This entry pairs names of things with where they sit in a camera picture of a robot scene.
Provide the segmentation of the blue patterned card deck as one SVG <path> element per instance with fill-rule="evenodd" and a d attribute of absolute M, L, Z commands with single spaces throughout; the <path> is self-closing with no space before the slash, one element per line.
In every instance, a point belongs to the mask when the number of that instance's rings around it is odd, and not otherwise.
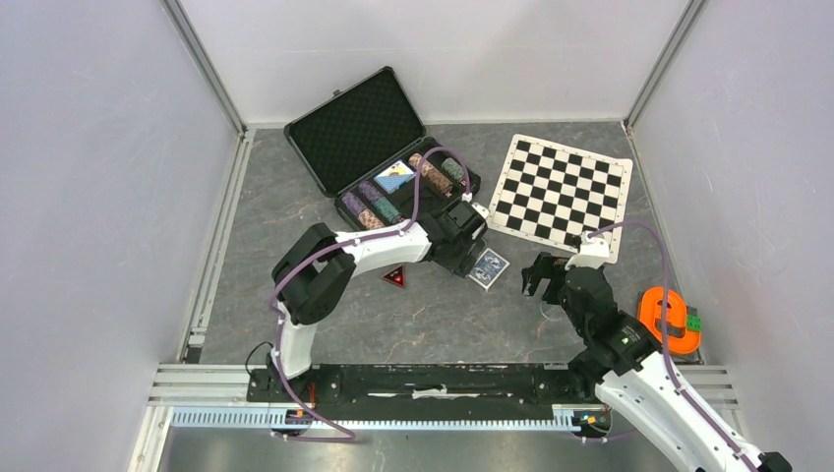
<path fill-rule="evenodd" d="M 510 262 L 506 258 L 487 248 L 478 257 L 467 277 L 484 290 L 489 290 L 509 266 Z"/>

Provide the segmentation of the purple chip stack front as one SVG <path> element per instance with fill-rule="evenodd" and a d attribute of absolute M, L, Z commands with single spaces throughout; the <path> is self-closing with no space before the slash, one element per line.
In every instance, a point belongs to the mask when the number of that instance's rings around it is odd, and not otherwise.
<path fill-rule="evenodd" d="M 344 203 L 346 208 L 357 218 L 359 219 L 361 214 L 367 210 L 367 206 L 362 202 L 362 200 L 357 197 L 352 192 L 347 192 L 341 197 L 341 201 Z"/>

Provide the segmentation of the purple chip stack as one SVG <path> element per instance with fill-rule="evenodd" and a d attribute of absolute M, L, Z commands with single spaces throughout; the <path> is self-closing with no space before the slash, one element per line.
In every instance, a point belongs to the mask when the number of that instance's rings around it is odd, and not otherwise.
<path fill-rule="evenodd" d="M 361 214 L 367 210 L 367 206 L 362 202 L 362 200 L 357 197 L 352 192 L 347 192 L 341 197 L 341 201 L 344 203 L 346 208 L 357 218 L 359 219 Z"/>
<path fill-rule="evenodd" d="M 380 191 L 368 181 L 361 182 L 358 190 L 372 204 L 384 198 Z"/>

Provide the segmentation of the black poker set case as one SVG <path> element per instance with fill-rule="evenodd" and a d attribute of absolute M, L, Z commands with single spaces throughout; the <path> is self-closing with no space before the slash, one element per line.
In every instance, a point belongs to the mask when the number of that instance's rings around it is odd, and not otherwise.
<path fill-rule="evenodd" d="M 395 225 L 386 222 L 359 192 L 361 182 L 373 184 L 399 210 L 401 221 L 461 201 L 463 193 L 474 196 L 480 189 L 480 176 L 429 136 L 391 67 L 380 69 L 351 88 L 336 91 L 328 101 L 286 125 L 284 136 L 321 192 L 332 199 L 339 215 L 355 231 L 368 229 L 341 201 L 347 192 L 359 197 L 386 227 Z M 421 163 L 428 160 L 452 182 L 449 197 L 408 163 L 414 153 L 422 155 Z M 463 168 L 465 185 L 443 170 L 442 163 L 448 157 Z M 400 159 L 414 169 L 415 176 L 389 195 L 375 183 L 374 177 Z"/>

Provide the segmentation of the clear round disc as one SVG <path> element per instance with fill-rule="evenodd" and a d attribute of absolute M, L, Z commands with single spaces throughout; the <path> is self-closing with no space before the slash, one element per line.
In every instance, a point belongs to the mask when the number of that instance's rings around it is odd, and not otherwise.
<path fill-rule="evenodd" d="M 542 301 L 539 306 L 541 316 L 550 322 L 556 322 L 559 318 L 557 314 L 557 306 L 550 305 Z"/>

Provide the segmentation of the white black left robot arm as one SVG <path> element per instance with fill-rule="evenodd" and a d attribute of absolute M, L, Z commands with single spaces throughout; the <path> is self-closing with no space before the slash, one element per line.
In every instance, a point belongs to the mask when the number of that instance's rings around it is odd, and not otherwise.
<path fill-rule="evenodd" d="M 308 390 L 318 323 L 337 307 L 352 278 L 387 266 L 429 262 L 464 277 L 485 249 L 488 210 L 466 200 L 393 226 L 334 232 L 310 228 L 273 268 L 268 307 L 278 315 L 271 387 L 285 400 Z"/>

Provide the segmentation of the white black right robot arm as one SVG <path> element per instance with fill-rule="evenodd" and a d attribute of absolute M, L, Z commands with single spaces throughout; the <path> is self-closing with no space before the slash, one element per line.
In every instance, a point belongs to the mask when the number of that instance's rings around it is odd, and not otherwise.
<path fill-rule="evenodd" d="M 563 309 L 585 345 L 568 364 L 575 398 L 611 406 L 679 471 L 792 470 L 781 453 L 748 442 L 667 363 L 656 336 L 618 308 L 601 268 L 541 253 L 521 274 L 527 296 L 548 283 L 543 301 Z"/>

